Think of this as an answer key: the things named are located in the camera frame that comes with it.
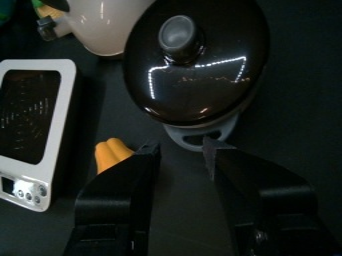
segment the button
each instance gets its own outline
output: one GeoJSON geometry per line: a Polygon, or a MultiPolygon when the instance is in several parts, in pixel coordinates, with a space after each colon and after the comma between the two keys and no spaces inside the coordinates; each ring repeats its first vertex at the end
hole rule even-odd
{"type": "Polygon", "coordinates": [[[35,203],[40,204],[40,197],[39,196],[35,196],[35,203]]]}
{"type": "Polygon", "coordinates": [[[40,196],[47,196],[47,188],[43,185],[39,185],[37,193],[40,196]]]}
{"type": "Polygon", "coordinates": [[[24,196],[23,190],[19,190],[19,191],[17,191],[17,195],[19,195],[19,197],[23,197],[23,196],[24,196]]]}
{"type": "Polygon", "coordinates": [[[27,197],[27,200],[28,200],[28,201],[32,200],[32,195],[31,195],[29,193],[27,193],[25,197],[27,197]]]}

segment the black table surface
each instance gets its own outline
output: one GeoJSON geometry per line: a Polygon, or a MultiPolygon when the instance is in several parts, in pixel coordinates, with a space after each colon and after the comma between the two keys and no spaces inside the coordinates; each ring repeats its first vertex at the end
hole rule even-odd
{"type": "MultiPolygon", "coordinates": [[[[271,34],[261,89],[227,143],[278,163],[315,187],[319,216],[342,242],[342,1],[258,0],[271,34]]],[[[200,153],[180,148],[136,107],[122,61],[91,54],[76,38],[44,42],[28,1],[0,30],[0,60],[71,59],[84,76],[71,171],[47,212],[0,201],[0,255],[61,255],[77,192],[96,172],[94,147],[111,137],[136,150],[162,145],[150,255],[231,255],[220,201],[200,153]]]]}

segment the black lid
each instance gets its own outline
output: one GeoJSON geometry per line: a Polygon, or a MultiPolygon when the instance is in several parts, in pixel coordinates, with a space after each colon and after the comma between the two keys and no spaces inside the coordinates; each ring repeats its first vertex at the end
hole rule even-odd
{"type": "Polygon", "coordinates": [[[166,124],[212,121],[248,96],[267,51],[269,29],[254,1],[156,0],[126,45],[131,97],[166,124]]]}

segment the white kettle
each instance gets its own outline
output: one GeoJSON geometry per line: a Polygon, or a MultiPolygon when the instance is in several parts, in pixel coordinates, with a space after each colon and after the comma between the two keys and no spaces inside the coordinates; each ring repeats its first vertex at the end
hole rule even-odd
{"type": "Polygon", "coordinates": [[[154,1],[41,0],[64,15],[41,18],[37,30],[45,41],[72,33],[94,54],[120,56],[135,22],[154,1]]]}

